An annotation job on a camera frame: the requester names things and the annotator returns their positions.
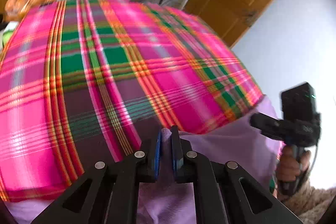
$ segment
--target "purple bed sheet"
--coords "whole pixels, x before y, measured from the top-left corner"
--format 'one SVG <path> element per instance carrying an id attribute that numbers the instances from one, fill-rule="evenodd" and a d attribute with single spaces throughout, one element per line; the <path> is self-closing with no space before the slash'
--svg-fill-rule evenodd
<path id="1" fill-rule="evenodd" d="M 251 114 L 261 112 L 276 118 L 268 97 L 244 117 L 206 135 L 180 132 L 189 140 L 193 150 L 206 155 L 211 161 L 225 163 L 234 160 L 248 171 L 261 185 L 268 187 L 277 157 L 282 147 L 279 141 L 268 139 L 249 125 Z M 171 169 L 171 132 L 162 130 L 160 173 L 155 184 L 141 184 L 138 200 L 138 224 L 191 224 L 196 223 L 192 184 L 176 184 Z M 5 202 L 19 224 L 29 224 L 50 203 L 46 200 Z"/>

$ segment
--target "white wall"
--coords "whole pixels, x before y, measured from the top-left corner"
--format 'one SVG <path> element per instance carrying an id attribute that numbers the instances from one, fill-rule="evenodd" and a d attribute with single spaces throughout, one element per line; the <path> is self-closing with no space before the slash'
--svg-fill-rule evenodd
<path id="1" fill-rule="evenodd" d="M 275 0 L 233 51 L 280 117 L 280 91 L 304 81 L 315 88 L 322 138 L 311 183 L 336 185 L 336 0 Z"/>

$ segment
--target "metal rivet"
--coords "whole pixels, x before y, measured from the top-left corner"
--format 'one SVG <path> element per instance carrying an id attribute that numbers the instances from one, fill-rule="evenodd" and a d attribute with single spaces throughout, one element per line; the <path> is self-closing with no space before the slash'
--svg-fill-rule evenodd
<path id="1" fill-rule="evenodd" d="M 105 163 L 103 161 L 98 161 L 96 162 L 96 164 L 94 165 L 97 169 L 102 169 L 105 167 Z"/>
<path id="2" fill-rule="evenodd" d="M 227 167 L 229 167 L 230 169 L 236 169 L 238 167 L 238 164 L 235 161 L 229 161 L 227 163 Z"/>
<path id="3" fill-rule="evenodd" d="M 196 158 L 197 153 L 195 151 L 189 151 L 187 152 L 187 157 L 189 158 Z"/>
<path id="4" fill-rule="evenodd" d="M 137 152 L 134 153 L 134 156 L 136 158 L 143 158 L 145 156 L 145 152 L 137 151 Z"/>

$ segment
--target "device handle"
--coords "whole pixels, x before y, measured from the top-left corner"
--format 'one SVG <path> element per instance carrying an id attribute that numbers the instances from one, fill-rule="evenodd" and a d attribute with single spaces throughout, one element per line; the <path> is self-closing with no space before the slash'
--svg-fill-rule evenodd
<path id="1" fill-rule="evenodd" d="M 298 163 L 300 163 L 300 159 L 302 155 L 305 153 L 304 147 L 298 147 L 296 145 L 291 145 L 293 150 L 293 157 L 296 159 Z M 284 182 L 284 181 L 278 181 L 278 189 L 279 192 L 283 195 L 292 196 L 296 193 L 298 190 L 298 186 L 302 179 L 304 178 L 306 172 L 301 172 L 300 175 L 296 177 L 295 181 L 292 182 Z"/>

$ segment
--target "plaid fabric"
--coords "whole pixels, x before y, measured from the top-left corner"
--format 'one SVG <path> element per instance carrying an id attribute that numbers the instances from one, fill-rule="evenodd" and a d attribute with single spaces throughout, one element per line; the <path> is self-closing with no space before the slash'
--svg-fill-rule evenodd
<path id="1" fill-rule="evenodd" d="M 32 9 L 0 59 L 0 196 L 56 198 L 162 127 L 205 134 L 262 93 L 197 17 L 126 0 Z"/>

